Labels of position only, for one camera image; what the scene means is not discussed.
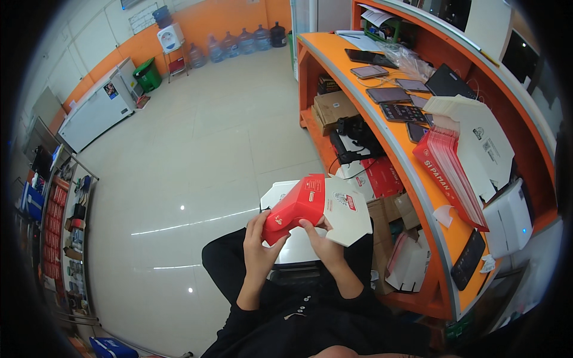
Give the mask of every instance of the stack of red boxes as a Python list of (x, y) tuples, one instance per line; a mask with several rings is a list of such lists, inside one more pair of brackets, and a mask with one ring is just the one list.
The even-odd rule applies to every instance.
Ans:
[(64, 205), (68, 192), (61, 186), (50, 189), (46, 217), (44, 218), (44, 274), (54, 280), (62, 279), (61, 233)]

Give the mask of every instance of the orange wall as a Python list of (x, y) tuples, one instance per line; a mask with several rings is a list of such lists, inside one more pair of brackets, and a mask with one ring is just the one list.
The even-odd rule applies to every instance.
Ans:
[[(253, 32), (259, 24), (270, 28), (274, 26), (275, 21), (279, 21), (286, 32), (291, 29), (289, 0), (260, 0), (251, 4), (247, 4), (246, 0), (206, 0), (171, 16), (174, 22), (179, 22), (185, 36), (185, 52), (189, 51), (189, 44), (194, 42), (207, 54), (206, 44), (209, 34), (215, 35), (217, 40), (222, 40), (227, 31), (237, 36), (243, 27)], [(69, 112), (72, 100), (78, 101), (95, 82), (127, 57), (131, 57), (136, 67), (155, 57), (157, 69), (161, 74), (165, 74), (167, 68), (157, 39), (158, 31), (158, 26), (152, 25), (113, 50), (80, 81), (64, 102), (64, 109)], [(177, 51), (173, 52), (171, 60), (175, 60), (178, 54)]]

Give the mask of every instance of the hand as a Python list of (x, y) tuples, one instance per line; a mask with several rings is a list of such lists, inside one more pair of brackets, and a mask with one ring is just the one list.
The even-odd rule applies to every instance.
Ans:
[(269, 274), (278, 257), (278, 253), (285, 245), (288, 234), (280, 238), (273, 247), (264, 247), (262, 245), (262, 225), (266, 217), (269, 216), (270, 210), (265, 210), (258, 214), (247, 224), (247, 232), (243, 241), (243, 250), (245, 252), (245, 281), (251, 284), (260, 285), (265, 283), (266, 276)]
[[(346, 264), (344, 260), (344, 247), (342, 245), (330, 241), (326, 237), (319, 236), (314, 225), (306, 219), (300, 219), (299, 224), (307, 232), (308, 238), (311, 240), (312, 248), (329, 271), (341, 264)], [(332, 230), (332, 226), (324, 216), (320, 218), (316, 226), (327, 231)]]

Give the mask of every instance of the plastic bag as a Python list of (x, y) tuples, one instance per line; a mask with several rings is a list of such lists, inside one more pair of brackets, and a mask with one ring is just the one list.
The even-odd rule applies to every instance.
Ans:
[(426, 81), (435, 72), (435, 68), (420, 60), (416, 52), (401, 44), (388, 44), (382, 42), (376, 42), (376, 44), (390, 61), (400, 67), (400, 71), (410, 75), (413, 80), (426, 83)]

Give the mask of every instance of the tiled floor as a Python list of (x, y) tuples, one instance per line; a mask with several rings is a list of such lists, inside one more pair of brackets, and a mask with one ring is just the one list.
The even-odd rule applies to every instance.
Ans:
[(298, 124), (288, 48), (207, 64), (151, 95), (78, 156), (100, 177), (88, 223), (92, 306), (119, 337), (199, 355), (229, 313), (203, 246), (243, 227), (273, 182), (324, 170)]

